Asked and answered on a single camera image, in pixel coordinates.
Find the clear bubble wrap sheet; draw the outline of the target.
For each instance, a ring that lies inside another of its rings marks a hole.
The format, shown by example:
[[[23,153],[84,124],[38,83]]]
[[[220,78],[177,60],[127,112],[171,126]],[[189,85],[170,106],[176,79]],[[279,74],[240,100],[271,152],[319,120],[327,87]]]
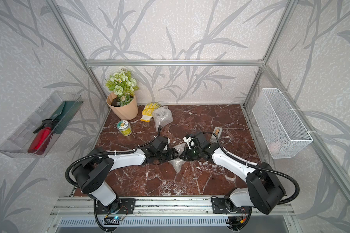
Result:
[[[152,116],[153,116],[153,119],[155,121],[156,130],[158,132],[160,131],[160,129],[159,129],[160,126],[161,126],[161,128],[163,128],[164,126],[166,126],[174,121],[172,112],[168,106],[162,106],[162,107],[156,109],[153,112]]]
[[[174,146],[174,149],[178,153],[177,158],[169,161],[169,163],[173,166],[176,173],[180,173],[182,166],[186,163],[186,161],[180,159],[180,155],[184,152],[186,143],[181,143],[176,146]]]

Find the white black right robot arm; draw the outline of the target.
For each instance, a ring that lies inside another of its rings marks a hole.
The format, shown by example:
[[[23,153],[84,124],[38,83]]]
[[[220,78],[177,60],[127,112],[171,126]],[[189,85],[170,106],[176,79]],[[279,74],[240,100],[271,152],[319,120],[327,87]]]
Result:
[[[242,159],[226,150],[219,140],[210,142],[206,135],[207,132],[197,132],[184,136],[186,146],[180,158],[184,161],[212,160],[246,183],[246,188],[236,188],[224,197],[229,212],[236,213],[243,207],[255,207],[268,215],[276,205],[297,198],[300,187],[294,178],[273,170],[266,162],[257,164]]]

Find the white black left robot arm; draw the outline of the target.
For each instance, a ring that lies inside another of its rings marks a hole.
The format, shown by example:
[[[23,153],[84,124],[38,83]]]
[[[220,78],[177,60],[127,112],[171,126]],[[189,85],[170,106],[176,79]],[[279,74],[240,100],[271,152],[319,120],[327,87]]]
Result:
[[[96,148],[70,164],[65,171],[65,178],[82,193],[108,207],[118,199],[106,182],[111,171],[155,162],[164,163],[176,159],[178,155],[176,149],[170,147],[168,138],[163,136],[157,136],[132,150],[106,151]]]

